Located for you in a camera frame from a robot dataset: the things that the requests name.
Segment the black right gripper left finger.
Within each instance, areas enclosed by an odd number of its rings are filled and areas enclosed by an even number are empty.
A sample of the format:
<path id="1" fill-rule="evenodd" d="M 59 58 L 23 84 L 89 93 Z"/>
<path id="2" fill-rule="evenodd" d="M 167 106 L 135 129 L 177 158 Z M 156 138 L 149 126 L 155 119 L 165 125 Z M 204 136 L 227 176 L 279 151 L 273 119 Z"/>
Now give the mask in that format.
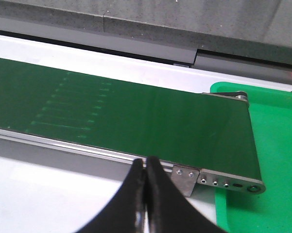
<path id="1" fill-rule="evenodd" d="M 109 203 L 79 233 L 142 233 L 144 232 L 145 173 L 143 161 L 135 159 Z"/>

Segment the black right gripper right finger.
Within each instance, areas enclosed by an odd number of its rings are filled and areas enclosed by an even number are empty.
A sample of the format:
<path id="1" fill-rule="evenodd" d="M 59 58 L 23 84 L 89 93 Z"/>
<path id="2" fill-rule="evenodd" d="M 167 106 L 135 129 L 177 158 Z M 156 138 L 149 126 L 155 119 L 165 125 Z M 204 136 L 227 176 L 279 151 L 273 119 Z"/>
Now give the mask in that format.
<path id="1" fill-rule="evenodd" d="M 147 208 L 151 233 L 224 233 L 177 189 L 156 157 L 148 157 Z"/>

